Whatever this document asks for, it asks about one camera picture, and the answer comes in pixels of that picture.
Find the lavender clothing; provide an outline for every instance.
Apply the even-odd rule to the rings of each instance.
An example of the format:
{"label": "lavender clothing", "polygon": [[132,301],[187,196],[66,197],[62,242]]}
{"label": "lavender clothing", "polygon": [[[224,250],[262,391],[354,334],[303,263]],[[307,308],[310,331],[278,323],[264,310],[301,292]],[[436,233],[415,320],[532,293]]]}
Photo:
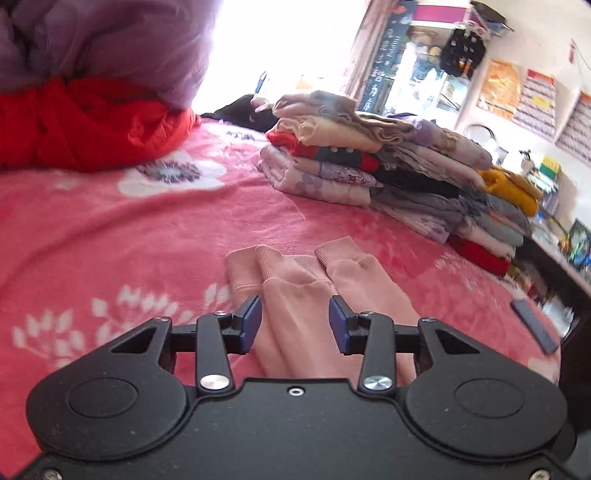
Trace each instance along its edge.
{"label": "lavender clothing", "polygon": [[0,59],[14,59],[3,61],[0,92],[52,76],[106,76],[187,108],[207,70],[221,1],[20,0],[11,19],[29,42],[27,68],[0,25]]}
{"label": "lavender clothing", "polygon": [[492,157],[484,148],[472,140],[446,128],[441,128],[411,113],[391,113],[390,118],[398,118],[414,125],[415,132],[408,140],[417,145],[430,148],[446,157],[479,170],[492,167]]}
{"label": "lavender clothing", "polygon": [[21,90],[43,82],[27,68],[23,52],[23,46],[14,42],[14,29],[8,13],[0,8],[0,92]]}
{"label": "lavender clothing", "polygon": [[386,215],[395,218],[399,222],[409,226],[417,233],[436,241],[443,245],[447,242],[449,232],[445,230],[445,221],[440,218],[429,215],[428,213],[394,208],[384,203],[372,202],[372,207],[384,212]]}

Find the red sweater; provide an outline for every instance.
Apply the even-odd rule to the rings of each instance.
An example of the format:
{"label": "red sweater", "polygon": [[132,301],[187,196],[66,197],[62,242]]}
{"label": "red sweater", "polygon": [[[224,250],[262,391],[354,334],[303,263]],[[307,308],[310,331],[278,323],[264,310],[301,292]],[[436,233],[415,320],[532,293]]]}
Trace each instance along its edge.
{"label": "red sweater", "polygon": [[199,122],[123,80],[51,79],[0,95],[0,169],[129,167],[175,150]]}
{"label": "red sweater", "polygon": [[457,235],[450,235],[447,241],[461,256],[494,275],[504,277],[509,271],[511,264],[507,260],[495,257],[486,248],[474,242]]}

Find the pink blanket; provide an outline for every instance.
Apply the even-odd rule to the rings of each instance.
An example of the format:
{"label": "pink blanket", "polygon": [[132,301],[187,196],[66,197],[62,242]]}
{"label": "pink blanket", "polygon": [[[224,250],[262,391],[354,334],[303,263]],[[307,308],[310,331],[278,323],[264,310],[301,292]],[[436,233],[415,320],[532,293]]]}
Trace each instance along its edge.
{"label": "pink blanket", "polygon": [[[381,212],[274,190],[255,167],[266,142],[253,131],[205,123],[181,150],[147,166],[0,174],[5,475],[38,453],[24,407],[39,380],[153,316],[179,324],[230,309],[225,256],[255,244],[312,255],[350,235],[419,315],[557,379],[560,354],[543,355],[511,310],[506,285]],[[253,355],[232,363],[238,381],[261,374]],[[191,355],[180,355],[177,375],[193,382]]]}

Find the smartphone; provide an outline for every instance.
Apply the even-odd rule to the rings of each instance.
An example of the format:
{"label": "smartphone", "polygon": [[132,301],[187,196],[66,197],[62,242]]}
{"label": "smartphone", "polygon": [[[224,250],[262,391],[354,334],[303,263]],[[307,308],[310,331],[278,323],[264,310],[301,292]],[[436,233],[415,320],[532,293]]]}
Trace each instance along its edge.
{"label": "smartphone", "polygon": [[525,323],[525,326],[546,355],[551,355],[558,350],[558,344],[552,340],[550,334],[535,316],[527,300],[513,300],[511,302],[511,308],[516,312],[521,321]]}

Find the silver screw head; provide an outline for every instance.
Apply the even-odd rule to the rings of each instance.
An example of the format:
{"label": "silver screw head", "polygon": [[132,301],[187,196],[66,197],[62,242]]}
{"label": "silver screw head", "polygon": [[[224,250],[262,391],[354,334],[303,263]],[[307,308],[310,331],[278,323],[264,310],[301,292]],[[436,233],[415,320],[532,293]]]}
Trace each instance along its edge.
{"label": "silver screw head", "polygon": [[292,387],[287,392],[292,397],[301,397],[304,394],[304,389],[301,387]]}
{"label": "silver screw head", "polygon": [[550,472],[548,470],[537,470],[531,474],[530,480],[550,480]]}
{"label": "silver screw head", "polygon": [[221,390],[230,384],[230,379],[224,375],[218,374],[205,375],[205,377],[199,381],[199,384],[208,390]]}
{"label": "silver screw head", "polygon": [[363,379],[363,386],[368,390],[382,391],[387,390],[394,385],[390,377],[383,375],[373,375]]}
{"label": "silver screw head", "polygon": [[43,480],[61,480],[61,473],[49,468],[43,472]]}

